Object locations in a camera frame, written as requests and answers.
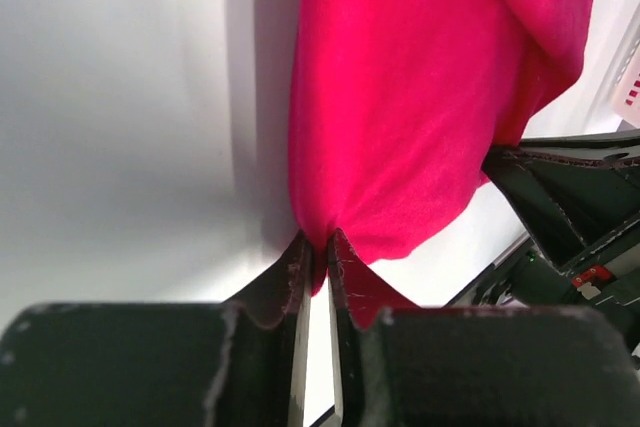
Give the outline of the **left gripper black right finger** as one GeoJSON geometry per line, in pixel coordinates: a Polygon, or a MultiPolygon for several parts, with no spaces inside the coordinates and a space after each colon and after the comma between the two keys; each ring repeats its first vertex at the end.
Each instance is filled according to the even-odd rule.
{"type": "Polygon", "coordinates": [[[635,426],[621,335],[588,307],[422,308],[336,231],[327,245],[344,426],[635,426]]]}

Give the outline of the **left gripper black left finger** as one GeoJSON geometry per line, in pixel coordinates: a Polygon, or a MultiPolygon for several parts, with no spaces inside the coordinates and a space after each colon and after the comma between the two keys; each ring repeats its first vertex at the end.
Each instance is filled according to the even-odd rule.
{"type": "Polygon", "coordinates": [[[313,250],[221,303],[43,303],[1,336],[5,426],[299,426],[313,250]]]}

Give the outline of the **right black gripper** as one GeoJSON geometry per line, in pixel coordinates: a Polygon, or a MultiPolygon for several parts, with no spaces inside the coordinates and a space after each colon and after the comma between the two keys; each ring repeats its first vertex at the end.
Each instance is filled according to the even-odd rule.
{"type": "Polygon", "coordinates": [[[638,129],[493,146],[483,171],[530,236],[471,281],[471,306],[598,305],[639,268],[638,129]]]}

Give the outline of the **white plastic perforated basket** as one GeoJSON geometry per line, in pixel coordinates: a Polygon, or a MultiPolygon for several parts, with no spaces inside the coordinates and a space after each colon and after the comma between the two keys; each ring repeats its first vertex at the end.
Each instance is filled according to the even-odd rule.
{"type": "Polygon", "coordinates": [[[610,102],[624,122],[639,128],[639,8],[623,37],[610,102]]]}

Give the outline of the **red t shirt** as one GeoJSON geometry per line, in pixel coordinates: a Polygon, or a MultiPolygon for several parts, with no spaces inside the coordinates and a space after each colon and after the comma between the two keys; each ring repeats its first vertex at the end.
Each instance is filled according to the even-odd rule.
{"type": "Polygon", "coordinates": [[[315,287],[338,230],[422,297],[499,249],[463,211],[490,147],[579,78],[593,1],[301,0],[289,186],[315,287]]]}

